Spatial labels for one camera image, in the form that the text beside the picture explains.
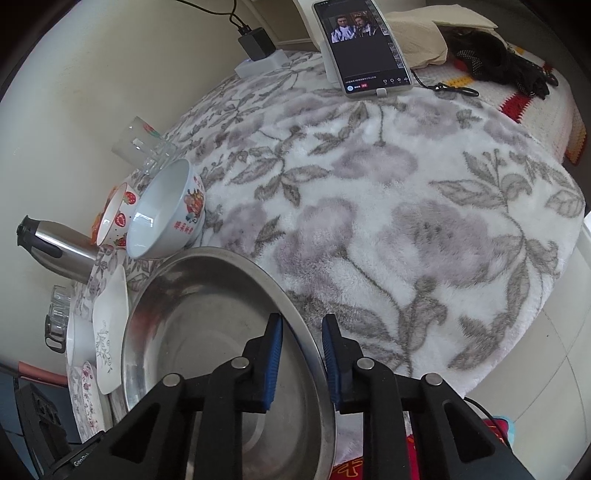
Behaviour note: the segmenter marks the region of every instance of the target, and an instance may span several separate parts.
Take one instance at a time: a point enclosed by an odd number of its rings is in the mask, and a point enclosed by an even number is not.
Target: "wall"
[[[43,324],[52,285],[67,280],[17,247],[17,225],[29,215],[88,233],[131,171],[111,153],[120,130],[135,115],[172,126],[246,57],[237,37],[227,17],[173,0],[82,0],[27,58],[0,103],[1,363],[64,371]]]

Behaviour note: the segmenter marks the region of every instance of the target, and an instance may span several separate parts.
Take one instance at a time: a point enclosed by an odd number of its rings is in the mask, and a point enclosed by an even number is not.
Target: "black power adapter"
[[[251,30],[247,25],[238,31],[242,34],[238,42],[252,61],[265,59],[276,50],[275,44],[262,27]]]

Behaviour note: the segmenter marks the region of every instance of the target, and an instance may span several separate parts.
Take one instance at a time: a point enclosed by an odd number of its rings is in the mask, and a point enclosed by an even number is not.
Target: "beige cloth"
[[[390,12],[384,17],[412,69],[445,63],[447,44],[438,25],[477,28],[498,37],[494,32],[496,24],[460,5],[432,5],[407,12]]]

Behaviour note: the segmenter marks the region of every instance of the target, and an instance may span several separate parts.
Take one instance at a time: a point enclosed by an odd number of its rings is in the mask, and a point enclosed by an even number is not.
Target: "tile floor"
[[[468,396],[515,421],[514,451],[536,480],[564,480],[591,439],[591,235],[516,347]]]

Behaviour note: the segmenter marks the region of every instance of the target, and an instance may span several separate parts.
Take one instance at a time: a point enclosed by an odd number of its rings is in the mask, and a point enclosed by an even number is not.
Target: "phone screen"
[[[371,0],[314,4],[348,94],[410,85],[402,56]]]

